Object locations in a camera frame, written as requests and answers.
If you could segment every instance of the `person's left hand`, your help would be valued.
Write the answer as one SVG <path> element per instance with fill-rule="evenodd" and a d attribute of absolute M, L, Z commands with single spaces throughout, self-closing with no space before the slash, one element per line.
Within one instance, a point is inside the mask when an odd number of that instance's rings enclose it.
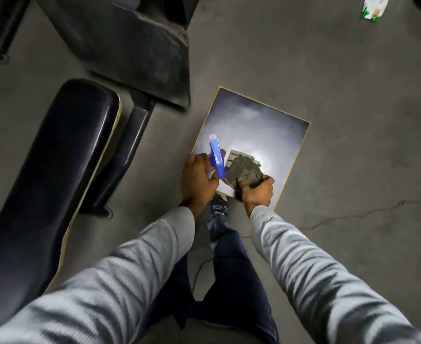
<path fill-rule="evenodd" d="M 221 150 L 221 152 L 225 157 L 225 150 Z M 209 159 L 210 156 L 205 153 L 191 154 L 185 163 L 182 174 L 182 202 L 180 205 L 189 208 L 194 217 L 202 213 L 218 187 L 216 172 L 212 174 L 211 178 L 207 178 L 207 173 L 214 170 Z"/>

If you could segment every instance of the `black seat pad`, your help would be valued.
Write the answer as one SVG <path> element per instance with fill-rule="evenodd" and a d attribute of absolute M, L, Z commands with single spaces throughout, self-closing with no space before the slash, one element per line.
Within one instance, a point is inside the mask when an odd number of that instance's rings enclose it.
<path fill-rule="evenodd" d="M 115 92 L 87 80 L 70 80 L 56 95 L 0 212 L 0 325 L 57 273 L 120 110 Z"/>

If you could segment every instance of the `person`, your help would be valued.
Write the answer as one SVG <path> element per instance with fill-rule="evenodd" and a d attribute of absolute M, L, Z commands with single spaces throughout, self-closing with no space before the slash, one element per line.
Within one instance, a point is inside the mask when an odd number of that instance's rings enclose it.
<path fill-rule="evenodd" d="M 208 155 L 190 155 L 182 202 L 92 268 L 36 299 L 0 327 L 2 344 L 278 343 L 266 293 L 238 233 Z M 421 331 L 270 208 L 274 179 L 243 181 L 251 239 L 316 343 L 421 343 Z M 193 299 L 187 253 L 195 218 L 211 202 L 215 283 Z"/>

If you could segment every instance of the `long-sleeved gray shirt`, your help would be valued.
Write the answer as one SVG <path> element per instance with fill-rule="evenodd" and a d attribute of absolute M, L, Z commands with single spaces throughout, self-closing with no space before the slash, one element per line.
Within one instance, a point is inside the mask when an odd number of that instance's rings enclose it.
<path fill-rule="evenodd" d="M 256 207 L 250 222 L 255 248 L 315 342 L 421 343 L 421 331 L 395 306 L 272 210 Z M 0 344 L 127 344 L 191 248 L 194 231 L 191 211 L 173 209 L 94 267 L 24 307 L 0 327 Z"/>

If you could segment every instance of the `jeans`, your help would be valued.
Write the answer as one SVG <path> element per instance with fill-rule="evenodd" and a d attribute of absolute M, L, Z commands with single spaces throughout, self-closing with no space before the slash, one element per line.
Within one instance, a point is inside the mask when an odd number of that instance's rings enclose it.
<path fill-rule="evenodd" d="M 223 212 L 213 213 L 207 225 L 214 249 L 215 283 L 203 301 L 195 301 L 186 254 L 177 262 L 149 307 L 140 336 L 151 325 L 173 315 L 180 328 L 184 328 L 187 318 L 191 317 L 241 329 L 264 343 L 279 343 L 265 289 L 238 232 L 228 227 Z"/>

